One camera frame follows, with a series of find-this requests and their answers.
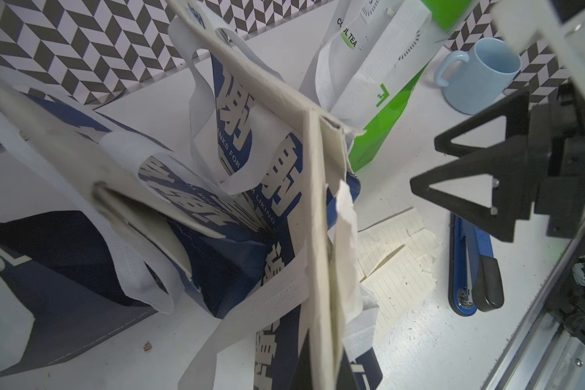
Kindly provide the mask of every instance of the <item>white fabric strap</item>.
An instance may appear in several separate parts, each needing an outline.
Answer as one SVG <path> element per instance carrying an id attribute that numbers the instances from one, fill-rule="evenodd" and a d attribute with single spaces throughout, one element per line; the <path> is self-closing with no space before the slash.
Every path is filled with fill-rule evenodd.
<path id="1" fill-rule="evenodd" d="M 316 75 L 317 72 L 317 63 L 319 60 L 319 55 L 322 52 L 322 48 L 326 45 L 329 44 L 331 46 L 331 41 L 334 40 L 335 36 L 340 35 L 340 25 L 342 24 L 343 26 L 348 26 L 351 24 L 351 22 L 359 15 L 359 11 L 361 9 L 361 7 L 358 7 L 358 13 L 355 14 L 354 12 L 351 12 L 351 10 L 355 7 L 355 5 L 351 4 L 352 0 L 339 0 L 338 4 L 335 7 L 335 12 L 334 15 L 332 16 L 332 19 L 329 21 L 328 24 L 328 30 L 325 32 L 325 36 L 323 37 L 323 41 L 320 43 L 319 46 L 319 50 L 314 54 L 314 57 L 312 58 L 312 61 L 310 62 L 310 66 L 307 68 L 307 72 L 305 73 L 304 77 L 303 77 L 303 82 L 301 82 L 301 87 L 299 88 L 299 91 L 304 94 L 305 96 L 309 97 L 310 99 L 312 99 L 313 102 L 315 102 L 316 104 L 320 105 L 320 100 L 317 96 L 317 90 L 319 89 L 319 86 L 317 84 L 317 82 L 319 80 L 323 80 L 323 78 L 325 77 L 324 74 L 320 75 L 320 77 L 318 77 Z M 321 87 L 321 90 L 324 90 L 326 87 L 330 86 L 326 85 L 324 87 Z"/>
<path id="2" fill-rule="evenodd" d="M 199 5 L 212 26 L 215 29 L 224 30 L 227 36 L 247 58 L 282 80 L 281 75 L 258 58 L 251 51 L 247 43 L 231 30 L 225 21 L 219 18 L 203 3 L 199 3 Z M 236 195 L 257 187 L 265 177 L 268 166 L 272 162 L 277 148 L 284 138 L 292 132 L 292 127 L 281 121 L 280 118 L 267 109 L 259 105 L 252 107 L 249 120 L 252 124 L 251 130 L 253 136 L 248 161 L 222 183 L 217 182 L 214 177 L 215 175 L 208 167 L 199 148 L 195 144 L 195 137 L 200 133 L 216 107 L 212 89 L 203 75 L 195 68 L 192 61 L 193 54 L 197 49 L 201 48 L 201 44 L 195 39 L 188 27 L 179 19 L 172 21 L 169 26 L 169 36 L 174 46 L 178 49 L 178 52 L 187 62 L 195 79 L 195 90 L 189 101 L 189 113 L 191 117 L 189 142 L 191 144 L 191 157 L 193 158 L 193 164 L 191 166 L 196 165 L 200 176 L 206 178 L 216 188 L 227 195 Z"/>
<path id="3" fill-rule="evenodd" d="M 194 163 L 188 163 L 187 166 L 187 164 L 181 161 L 186 159 L 182 159 L 178 154 L 161 147 L 139 134 L 129 131 L 110 132 L 101 137 L 100 146 L 120 167 L 124 168 L 133 177 L 139 179 L 139 182 L 148 191 L 165 202 L 169 202 L 169 199 L 151 188 L 138 176 L 139 169 L 150 157 L 155 157 L 185 182 L 210 190 L 219 196 L 220 199 L 229 198 L 226 193 L 220 191 L 218 183 L 203 180 L 201 172 L 194 172 L 189 168 L 189 166 L 194 166 Z"/>
<path id="4" fill-rule="evenodd" d="M 0 371 L 22 359 L 34 321 L 32 313 L 0 277 Z"/>
<path id="5" fill-rule="evenodd" d="M 75 102 L 72 98 L 58 90 L 33 79 L 23 73 L 13 69 L 0 67 L 0 78 L 11 85 L 27 85 L 34 89 L 41 90 L 53 98 L 57 98 L 67 105 L 74 107 L 82 113 L 93 117 L 102 125 L 107 126 L 113 131 L 125 132 L 125 129 L 118 127 L 113 122 L 103 118 L 101 115 L 86 109 L 84 106 Z M 132 247 L 120 238 L 111 228 L 109 222 L 103 218 L 97 210 L 84 199 L 72 185 L 66 181 L 56 169 L 47 162 L 36 150 L 24 141 L 16 129 L 0 112 L 0 143 L 9 151 L 17 160 L 22 162 L 36 174 L 47 180 L 57 190 L 70 199 L 74 205 L 86 215 L 94 224 L 95 228 L 104 238 L 111 257 L 117 278 L 123 292 L 136 300 L 140 300 L 151 305 L 156 310 L 170 314 L 184 291 L 182 281 L 177 269 L 171 264 L 169 259 L 159 251 L 150 242 L 144 243 L 151 248 L 148 249 L 146 257 L 141 256 Z M 163 282 L 167 292 L 161 290 L 156 281 L 151 276 L 146 264 L 156 272 L 157 276 Z"/>
<path id="6" fill-rule="evenodd" d="M 269 326 L 305 301 L 308 297 L 306 266 L 304 246 L 275 277 L 230 310 L 189 364 L 178 389 L 211 390 L 219 352 Z"/>
<path id="7" fill-rule="evenodd" d="M 398 57 L 413 42 L 418 30 L 430 22 L 430 16 L 421 0 L 405 0 L 339 97 L 335 95 L 329 71 L 331 43 L 339 38 L 335 35 L 330 39 L 320 50 L 317 62 L 315 83 L 320 106 L 345 121 L 364 112 L 362 106 L 372 104 L 373 91 L 398 66 Z"/>

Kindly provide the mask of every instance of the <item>black and white zigzag pattern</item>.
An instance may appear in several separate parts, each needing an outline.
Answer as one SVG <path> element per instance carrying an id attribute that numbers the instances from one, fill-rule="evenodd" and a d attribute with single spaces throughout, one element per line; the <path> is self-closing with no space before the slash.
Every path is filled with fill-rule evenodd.
<path id="1" fill-rule="evenodd" d="M 468 18 L 453 33 L 445 46 L 450 50 L 468 51 L 483 37 L 502 39 L 491 19 L 490 11 L 498 0 L 481 0 Z M 548 97 L 556 96 L 556 88 L 569 78 L 569 72 L 562 68 L 556 56 L 544 41 L 531 45 L 520 56 L 522 69 L 505 90 L 510 94 L 526 85 L 529 86 L 531 105 L 547 103 Z"/>
<path id="2" fill-rule="evenodd" d="M 204 0 L 240 36 L 304 10 L 320 0 Z"/>
<path id="3" fill-rule="evenodd" d="M 160 0 L 0 0 L 0 65 L 101 104 L 182 62 Z"/>

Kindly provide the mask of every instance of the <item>blue stapler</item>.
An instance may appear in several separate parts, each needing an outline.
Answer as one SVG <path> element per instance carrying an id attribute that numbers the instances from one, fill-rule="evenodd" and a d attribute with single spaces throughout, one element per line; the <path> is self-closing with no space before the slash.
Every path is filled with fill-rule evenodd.
<path id="1" fill-rule="evenodd" d="M 448 298 L 460 316 L 503 306 L 499 262 L 491 250 L 490 235 L 451 214 Z"/>

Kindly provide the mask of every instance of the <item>white table surface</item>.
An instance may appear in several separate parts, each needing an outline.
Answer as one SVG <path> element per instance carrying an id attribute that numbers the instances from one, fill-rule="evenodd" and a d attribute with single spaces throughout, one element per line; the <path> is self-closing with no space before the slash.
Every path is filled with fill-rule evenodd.
<path id="1" fill-rule="evenodd" d="M 248 43 L 286 82 L 299 87 L 334 8 L 335 1 Z M 362 192 L 355 207 L 360 230 L 414 206 L 425 226 L 441 241 L 433 268 L 437 288 L 375 348 L 384 376 L 380 389 L 479 389 L 568 242 L 545 236 L 547 217 L 518 222 L 514 243 L 492 239 L 503 277 L 505 305 L 469 318 L 454 314 L 449 307 L 449 213 L 414 196 L 409 187 L 412 176 L 453 159 L 434 150 L 433 138 L 467 118 L 449 107 L 431 82 L 438 61 L 447 53 L 446 49 L 440 51 L 427 67 L 381 150 L 358 172 Z M 199 63 L 198 68 L 206 74 L 210 60 Z M 165 144 L 177 145 L 186 132 L 192 89 L 190 73 L 183 70 L 99 111 Z M 491 122 L 463 141 L 479 146 L 494 144 L 503 138 L 503 126 L 502 119 Z M 216 156 L 214 134 L 208 147 Z M 0 171 L 0 175 L 26 170 L 12 163 L 6 153 L 1 158 L 11 171 Z M 35 213 L 49 211 L 52 196 L 61 207 L 69 208 L 60 194 L 30 180 L 22 184 L 22 191 L 13 191 L 11 200 L 30 194 L 24 191 L 27 186 L 35 186 L 35 193 L 43 195 L 37 205 L 26 197 Z M 437 188 L 490 205 L 489 176 L 446 182 Z M 172 315 L 149 317 L 67 363 L 0 378 L 0 389 L 176 389 L 190 359 L 218 321 L 184 297 Z M 153 349 L 144 353 L 147 341 Z M 215 388 L 252 388 L 253 350 L 254 337 L 250 336 L 221 353 L 223 370 L 219 370 Z"/>

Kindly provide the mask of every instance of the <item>green bag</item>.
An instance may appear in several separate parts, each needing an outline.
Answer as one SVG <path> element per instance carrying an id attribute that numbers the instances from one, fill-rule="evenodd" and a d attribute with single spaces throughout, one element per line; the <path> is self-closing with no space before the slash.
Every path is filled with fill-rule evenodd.
<path id="1" fill-rule="evenodd" d="M 364 167 L 373 160 L 381 144 L 383 144 L 385 138 L 390 133 L 390 130 L 406 109 L 407 101 L 412 94 L 413 87 L 418 82 L 424 70 L 425 67 L 390 100 L 390 103 L 382 111 L 375 115 L 364 128 L 366 133 L 356 138 L 353 143 L 353 148 L 349 153 L 349 161 L 351 162 L 353 172 L 357 172 L 359 168 Z"/>
<path id="2" fill-rule="evenodd" d="M 475 4 L 477 0 L 421 0 L 423 4 L 429 8 L 433 15 L 433 20 L 438 27 L 441 28 L 442 34 L 449 33 L 458 27 L 459 23 L 464 20 Z M 425 44 L 432 44 L 435 41 L 426 41 Z M 392 100 L 384 106 L 379 113 L 366 125 L 364 128 L 366 133 L 363 136 L 356 138 L 351 153 L 349 153 L 349 161 L 351 162 L 351 168 L 353 171 L 357 171 L 359 168 L 364 167 L 373 158 L 381 144 L 383 144 L 385 138 L 390 133 L 394 124 L 401 116 L 406 108 L 407 101 L 412 94 L 413 87 L 416 85 L 419 77 L 421 76 L 425 67 L 422 68 L 416 76 L 410 80 L 399 93 L 397 93 Z M 383 103 L 385 98 L 388 97 L 389 93 L 382 84 L 383 94 L 377 96 L 382 100 L 379 101 L 379 105 Z"/>

